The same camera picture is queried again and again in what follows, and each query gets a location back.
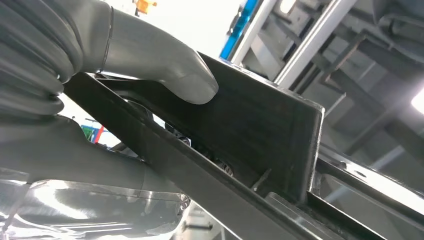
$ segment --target metal rod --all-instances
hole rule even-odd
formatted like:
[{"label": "metal rod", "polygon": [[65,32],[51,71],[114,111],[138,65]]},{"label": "metal rod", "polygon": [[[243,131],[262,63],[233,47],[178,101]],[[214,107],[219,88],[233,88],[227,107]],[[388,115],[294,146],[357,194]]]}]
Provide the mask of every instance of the metal rod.
[{"label": "metal rod", "polygon": [[274,79],[279,88],[288,89],[294,83],[355,2],[356,0],[331,1],[294,55]]},{"label": "metal rod", "polygon": [[255,16],[253,17],[253,20],[247,27],[246,32],[244,33],[244,36],[242,37],[238,48],[235,50],[230,62],[235,65],[239,65],[240,63],[242,63],[256,35],[261,30],[262,25],[264,25],[265,20],[270,15],[276,2],[277,0],[263,0]]},{"label": "metal rod", "polygon": [[253,186],[251,187],[251,189],[253,190],[253,191],[257,191],[258,190],[258,188],[259,188],[259,186],[268,178],[268,176],[270,175],[270,173],[271,173],[271,168],[268,168],[268,170],[266,170],[264,173],[263,173],[263,175],[262,176],[260,176],[260,178],[259,178],[259,180],[257,181],[257,182],[255,182],[255,184],[253,184]]}]

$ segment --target metal frame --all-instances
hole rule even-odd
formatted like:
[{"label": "metal frame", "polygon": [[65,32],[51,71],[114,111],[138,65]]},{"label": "metal frame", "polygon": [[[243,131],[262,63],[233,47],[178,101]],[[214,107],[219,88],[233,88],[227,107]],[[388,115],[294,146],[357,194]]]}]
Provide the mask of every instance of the metal frame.
[{"label": "metal frame", "polygon": [[[313,18],[317,18],[317,14],[313,14],[313,9],[309,9],[307,12],[310,12]],[[296,44],[302,42],[301,38],[286,27],[284,23],[281,23],[281,25],[283,26],[280,26],[280,29],[282,29]],[[374,116],[377,116],[375,121],[364,129],[344,152],[348,155],[354,154],[366,141],[384,129],[412,154],[416,160],[422,162],[424,159],[424,152],[419,146],[424,146],[424,139],[412,131],[401,120],[397,119],[397,115],[403,111],[404,107],[411,102],[412,98],[424,88],[424,81],[422,80],[422,76],[424,76],[423,67],[419,65],[419,63],[413,62],[394,50],[390,51],[384,49],[383,46],[387,48],[389,46],[377,40],[376,37],[367,31],[356,33],[343,24],[340,24],[335,28],[334,34],[349,43],[337,59],[334,62],[330,62],[319,53],[311,58],[311,62],[314,63],[318,69],[323,71],[323,75],[317,81],[336,92],[345,92],[341,93],[337,102],[331,106],[331,110],[337,107],[337,104],[344,99],[344,95],[346,94],[362,108],[366,109]],[[400,79],[406,79],[411,82],[407,83],[410,84],[410,86],[406,90],[404,97],[390,109],[385,109],[383,105],[339,69],[346,59],[356,50],[363,52]]]},{"label": "metal frame", "polygon": [[[259,84],[254,85],[256,89],[262,85],[264,92],[261,90],[258,92],[261,96],[267,96],[273,91],[276,91],[274,87],[267,85],[265,82],[253,80],[247,75],[227,67],[220,62],[212,61],[206,56],[203,57],[216,76],[219,78],[226,76],[223,81],[236,84],[238,81],[235,79],[238,76],[248,86],[250,85],[249,81]],[[364,240],[384,239],[360,222],[357,222],[319,198],[317,191],[311,193],[308,192],[308,189],[304,189],[303,191],[307,195],[308,201],[297,201],[297,207],[286,201],[287,199],[292,199],[288,197],[288,192],[279,194],[286,200],[275,194],[271,198],[264,199],[260,197],[251,189],[217,168],[198,152],[179,141],[171,133],[156,125],[143,111],[139,111],[125,102],[117,95],[124,93],[124,89],[117,89],[117,86],[120,84],[125,88],[132,86],[127,91],[131,90],[135,93],[143,94],[145,99],[133,98],[131,100],[145,104],[146,107],[154,109],[156,113],[162,113],[160,117],[163,117],[167,122],[177,123],[176,125],[178,127],[182,127],[183,129],[193,128],[197,131],[196,139],[203,140],[202,142],[207,147],[217,149],[214,148],[214,144],[209,145],[207,144],[208,141],[204,141],[206,139],[204,138],[206,132],[202,131],[201,128],[188,125],[189,123],[184,121],[178,123],[176,116],[174,116],[178,115],[178,111],[185,111],[185,114],[190,112],[191,118],[194,118],[198,124],[203,124],[203,122],[196,120],[196,112],[199,112],[205,106],[192,105],[192,107],[186,109],[189,103],[187,105],[173,104],[176,110],[169,112],[165,108],[166,102],[180,100],[176,97],[171,97],[173,94],[156,82],[139,81],[138,83],[142,84],[143,87],[137,88],[134,85],[128,84],[133,83],[133,80],[103,79],[101,81],[111,87],[116,93],[99,81],[83,73],[77,74],[65,85],[65,93],[102,123],[109,131],[122,139],[123,143],[146,160],[154,170],[174,182],[185,194],[199,203],[202,208],[217,218],[221,224],[239,238],[244,240],[272,240],[281,239],[283,236],[287,238],[293,238],[294,236],[297,239],[308,240],[338,240],[340,237]],[[220,91],[226,93],[233,89],[234,86],[231,86],[231,84],[221,84]],[[249,94],[249,89],[244,90],[246,92],[242,91],[242,95],[236,95],[236,98],[232,98],[232,100],[247,103],[249,108],[246,108],[246,111],[248,109],[253,110],[254,103],[250,99],[251,94]],[[153,95],[160,95],[158,101],[159,99],[163,99],[165,103],[162,105],[158,102],[153,104]],[[218,101],[214,104],[212,108],[213,113],[210,112],[208,118],[213,121],[220,121],[218,110],[223,108],[226,103]],[[219,132],[222,130],[214,128],[212,131]],[[282,168],[287,168],[289,166],[287,164],[290,164],[290,162],[285,162]],[[275,185],[269,184],[270,176],[276,169],[268,169],[263,174],[263,177],[259,175],[254,177],[254,180],[259,179],[259,184],[253,184],[253,187],[257,188],[259,194],[261,194],[261,189],[267,192],[274,192],[277,189]],[[415,194],[399,183],[351,161],[348,157],[335,152],[325,145],[321,145],[317,170],[321,174],[329,174],[340,179],[408,223],[420,229],[423,227],[423,215],[419,205],[402,202],[399,200],[399,196],[393,195],[391,192],[381,191],[375,182],[371,182],[364,175],[370,175],[370,177],[372,175],[377,181],[384,181],[386,184],[399,188],[404,193],[413,196],[418,201],[424,201],[420,195]]]},{"label": "metal frame", "polygon": [[65,94],[239,238],[318,239],[91,76],[75,75]]},{"label": "metal frame", "polygon": [[355,3],[355,0],[331,1],[296,52],[274,79],[274,83],[279,88],[290,88]]},{"label": "metal frame", "polygon": [[240,65],[242,60],[245,58],[246,54],[249,51],[256,35],[264,25],[265,20],[268,18],[268,15],[272,12],[274,5],[277,0],[263,0],[260,4],[257,12],[254,14],[254,17],[250,24],[248,25],[246,31],[243,33],[240,43],[235,49],[234,54],[231,56],[230,62],[235,65]]}]

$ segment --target ceiling light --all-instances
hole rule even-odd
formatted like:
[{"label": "ceiling light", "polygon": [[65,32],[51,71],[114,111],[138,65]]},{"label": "ceiling light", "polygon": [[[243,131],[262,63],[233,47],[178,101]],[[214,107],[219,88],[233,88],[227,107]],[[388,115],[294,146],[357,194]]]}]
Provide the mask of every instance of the ceiling light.
[{"label": "ceiling light", "polygon": [[284,14],[288,14],[295,5],[295,2],[296,0],[282,0],[281,5],[279,6],[280,11]]},{"label": "ceiling light", "polygon": [[420,113],[424,114],[424,88],[412,99],[411,104]]}]

